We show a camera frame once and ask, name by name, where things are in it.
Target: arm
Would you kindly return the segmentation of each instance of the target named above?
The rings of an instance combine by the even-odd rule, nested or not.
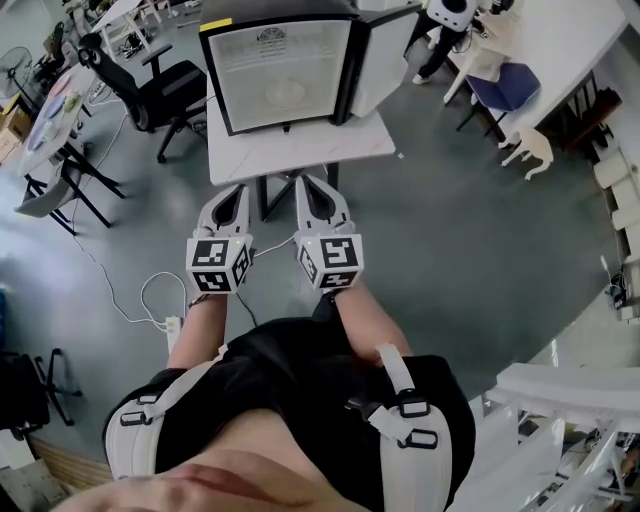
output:
[[[193,368],[213,360],[224,343],[227,296],[211,295],[193,306],[173,347],[167,368]]]
[[[375,348],[384,343],[394,344],[403,356],[413,355],[400,327],[362,282],[336,295],[336,306],[349,344],[361,359],[378,364],[380,357]]]

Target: gray concrete floor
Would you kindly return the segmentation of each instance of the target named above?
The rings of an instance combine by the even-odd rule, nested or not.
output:
[[[189,58],[205,68],[197,25],[165,28],[154,46],[167,41],[174,49],[161,58],[163,66]],[[419,42],[410,55],[412,71],[427,53]],[[126,64],[139,84],[151,76],[139,65],[142,57]],[[557,152],[551,170],[525,182],[530,166],[500,167],[505,154],[482,137],[482,121],[455,132],[469,100],[461,94],[443,106],[452,81],[448,70],[422,87],[410,83],[412,74],[380,109],[404,158],[345,163],[340,190],[363,235],[365,281],[415,352],[446,357],[471,398],[491,387],[510,363],[528,361],[591,303],[603,286],[598,258],[613,260],[615,244],[585,161]],[[106,105],[94,112],[82,138],[94,143],[90,159],[96,163],[123,108]],[[159,165],[155,151],[163,135],[136,132],[125,122],[100,170],[123,182],[128,198],[118,199],[95,180],[85,189],[113,228],[105,229],[84,205],[76,215],[78,240],[105,265],[116,300],[131,318],[144,316],[138,297],[149,276],[172,271],[185,277],[186,239],[216,192],[205,143],[183,131],[169,146],[167,163]],[[76,426],[64,427],[53,415],[37,435],[102,459],[107,412],[163,368],[167,341],[151,324],[128,324],[114,310],[100,268],[53,220],[12,211],[24,186],[24,180],[0,173],[7,348],[45,356],[53,347],[65,351],[85,393],[67,400]],[[74,206],[64,212],[71,215]],[[259,249],[296,229],[293,196],[266,224],[257,221],[255,197],[251,208]],[[292,251],[259,259],[242,288],[259,322],[308,314],[318,298]],[[170,278],[154,282],[146,299],[159,319],[182,309],[179,285]],[[249,328],[246,311],[231,298],[227,338]]]

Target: person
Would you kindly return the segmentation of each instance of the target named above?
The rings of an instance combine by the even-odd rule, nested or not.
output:
[[[325,294],[310,318],[259,325],[224,351],[227,300],[193,301],[167,368],[122,402],[161,393],[217,358],[166,412],[155,474],[86,491],[57,512],[384,510],[380,434],[345,403],[353,396],[393,403],[375,349],[385,343],[397,347],[416,390],[447,420],[451,503],[473,460],[469,405],[446,361],[413,356],[364,284]]]
[[[440,66],[444,64],[444,61],[447,59],[449,52],[452,48],[457,45],[466,35],[466,29],[461,32],[456,32],[449,27],[442,26],[436,20],[431,19],[427,16],[427,5],[428,1],[424,2],[424,9],[420,10],[418,13],[418,22],[416,23],[415,28],[413,29],[413,33],[411,34],[411,39],[409,39],[409,44],[407,45],[407,50],[413,46],[418,39],[423,38],[427,32],[433,30],[437,27],[442,27],[440,31],[440,39],[436,44],[436,47],[429,57],[429,60],[418,70],[418,73],[413,77],[413,83],[416,85],[426,84],[431,75],[433,75]]]

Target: sneaker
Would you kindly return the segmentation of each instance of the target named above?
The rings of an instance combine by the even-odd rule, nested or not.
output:
[[[424,85],[429,81],[429,78],[430,77],[422,78],[420,74],[417,74],[416,76],[413,77],[413,80],[411,81],[416,85]]]

